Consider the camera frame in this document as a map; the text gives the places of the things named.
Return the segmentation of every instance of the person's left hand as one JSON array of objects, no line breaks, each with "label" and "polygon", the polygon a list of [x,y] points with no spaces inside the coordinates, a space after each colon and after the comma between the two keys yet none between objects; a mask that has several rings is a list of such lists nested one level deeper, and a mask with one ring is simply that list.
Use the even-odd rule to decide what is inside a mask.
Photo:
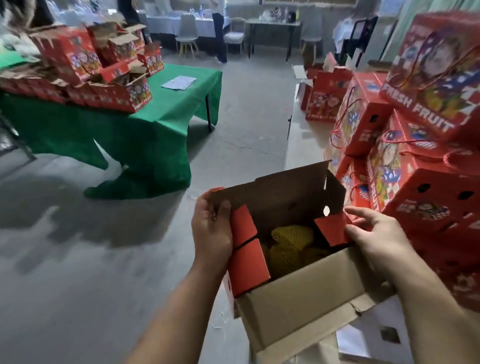
[{"label": "person's left hand", "polygon": [[221,278],[227,271],[228,260],[232,255],[233,242],[230,228],[230,202],[224,201],[217,214],[208,203],[213,188],[198,197],[192,217],[193,242],[195,243],[194,266]]}]

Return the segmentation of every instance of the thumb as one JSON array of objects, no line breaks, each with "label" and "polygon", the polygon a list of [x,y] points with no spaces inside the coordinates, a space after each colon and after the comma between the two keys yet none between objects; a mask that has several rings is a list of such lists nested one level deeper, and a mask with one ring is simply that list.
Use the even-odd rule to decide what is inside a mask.
[{"label": "thumb", "polygon": [[223,201],[216,213],[215,226],[219,229],[230,229],[230,201]]},{"label": "thumb", "polygon": [[345,232],[347,235],[355,240],[360,246],[363,246],[364,244],[367,243],[367,240],[371,234],[371,232],[365,231],[363,229],[360,229],[358,226],[348,224],[345,227]]}]

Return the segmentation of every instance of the hand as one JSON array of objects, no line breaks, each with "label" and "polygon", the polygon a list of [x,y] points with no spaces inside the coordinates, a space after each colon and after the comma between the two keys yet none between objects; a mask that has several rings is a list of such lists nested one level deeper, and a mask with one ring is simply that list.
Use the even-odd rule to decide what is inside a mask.
[{"label": "hand", "polygon": [[[355,220],[357,226],[347,225],[345,232],[388,280],[392,280],[399,267],[411,266],[421,260],[395,218],[363,207],[346,206],[345,212],[360,218]],[[373,226],[371,232],[358,227],[366,225]]]},{"label": "hand", "polygon": [[208,203],[211,189],[197,199],[192,217],[193,242],[195,243],[195,260],[193,265],[211,273],[215,278],[222,278],[227,271],[227,264],[232,255],[233,242],[230,228],[230,202],[224,201],[215,215],[213,206]]}]

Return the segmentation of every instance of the white chair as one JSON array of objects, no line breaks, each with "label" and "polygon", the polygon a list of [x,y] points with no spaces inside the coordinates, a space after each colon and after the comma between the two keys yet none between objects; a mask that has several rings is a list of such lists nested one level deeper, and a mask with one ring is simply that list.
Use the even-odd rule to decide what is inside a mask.
[{"label": "white chair", "polygon": [[322,41],[322,17],[321,14],[316,11],[315,7],[312,9],[303,9],[304,19],[302,20],[302,29],[300,34],[300,53],[303,55],[307,43],[313,44],[313,60],[317,58],[317,43]]},{"label": "white chair", "polygon": [[242,52],[242,44],[245,40],[245,22],[243,18],[232,18],[230,20],[230,31],[223,36],[225,44],[240,44],[240,53]]},{"label": "white chair", "polygon": [[193,53],[193,47],[195,46],[198,52],[198,47],[196,44],[196,40],[198,39],[198,30],[197,30],[197,21],[195,19],[195,15],[193,14],[183,14],[180,18],[180,29],[178,35],[175,37],[175,45],[177,46],[178,51],[178,43],[180,43],[180,52],[179,57],[183,53],[187,56],[187,46],[190,46],[190,50],[192,51],[192,56],[195,58],[195,54]]}]

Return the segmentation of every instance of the dark pants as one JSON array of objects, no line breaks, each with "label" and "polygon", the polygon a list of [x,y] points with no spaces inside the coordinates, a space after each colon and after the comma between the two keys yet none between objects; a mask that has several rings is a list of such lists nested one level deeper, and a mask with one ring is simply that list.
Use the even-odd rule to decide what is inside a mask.
[{"label": "dark pants", "polygon": [[227,46],[223,40],[223,15],[219,13],[213,13],[213,26],[215,28],[215,38],[216,38],[216,48],[217,48],[217,57],[220,62],[227,62]]}]

